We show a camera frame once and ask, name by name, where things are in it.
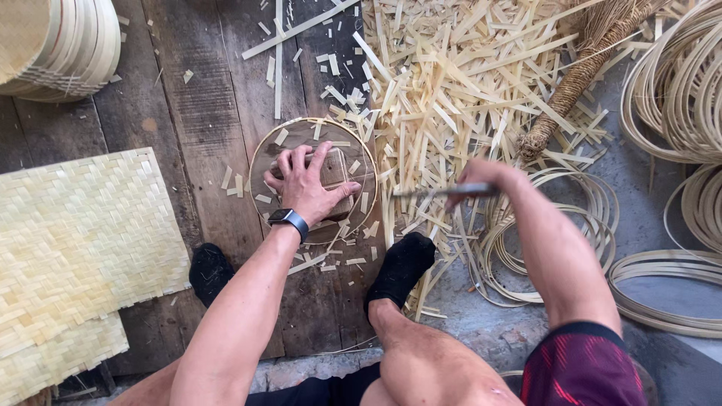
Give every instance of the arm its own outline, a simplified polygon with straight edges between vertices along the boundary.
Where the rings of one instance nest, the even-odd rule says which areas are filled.
[[[476,159],[469,161],[458,182],[492,182],[509,196],[524,263],[529,279],[544,299],[549,328],[571,321],[593,321],[621,336],[617,306],[594,250],[574,223],[531,185],[524,172]],[[459,200],[449,199],[447,208]]]
[[[301,145],[278,157],[284,180],[265,172],[268,185],[283,196],[307,224],[321,221],[336,203],[361,187],[346,183],[333,191],[321,186],[319,173],[330,142],[319,145],[308,167]],[[276,324],[288,269],[300,243],[292,225],[274,225],[266,240],[236,272],[201,320],[173,380],[173,405],[242,405],[258,359]]]

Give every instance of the bamboo basket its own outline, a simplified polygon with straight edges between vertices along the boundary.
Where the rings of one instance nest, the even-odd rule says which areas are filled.
[[[60,103],[113,76],[121,31],[110,0],[6,0],[0,13],[0,95]]]

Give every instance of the black sock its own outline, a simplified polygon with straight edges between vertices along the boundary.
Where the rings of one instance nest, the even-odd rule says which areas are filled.
[[[399,309],[419,278],[434,264],[434,243],[419,233],[408,233],[386,253],[381,270],[366,293],[363,310],[368,318],[368,303],[389,298]]]
[[[233,275],[235,272],[223,251],[214,244],[205,243],[193,251],[188,279],[206,308],[211,306]]]

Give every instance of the person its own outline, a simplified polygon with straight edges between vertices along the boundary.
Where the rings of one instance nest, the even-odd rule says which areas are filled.
[[[360,189],[358,183],[333,191],[321,187],[319,171],[329,148],[330,142],[320,144],[308,168],[303,163],[311,147],[285,150],[278,157],[284,180],[264,174],[284,207],[307,224],[320,221],[340,199]],[[301,241],[293,225],[275,224],[235,274],[217,247],[204,244],[196,250],[191,283],[209,308],[190,345],[179,360],[112,404],[646,405],[614,299],[581,232],[520,170],[473,159],[458,178],[467,182],[493,183],[511,200],[529,278],[544,299],[550,333],[526,362],[521,398],[476,353],[401,313],[409,291],[434,262],[432,241],[419,233],[407,234],[388,250],[367,293],[368,321],[383,346],[380,363],[343,379],[311,378],[293,388],[249,396]],[[451,197],[446,208],[460,200]]]

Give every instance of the woven bamboo mat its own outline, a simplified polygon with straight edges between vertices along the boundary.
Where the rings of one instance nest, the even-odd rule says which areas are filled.
[[[0,359],[189,286],[151,148],[2,175],[0,207]]]
[[[128,349],[117,311],[0,359],[0,406],[14,405]]]

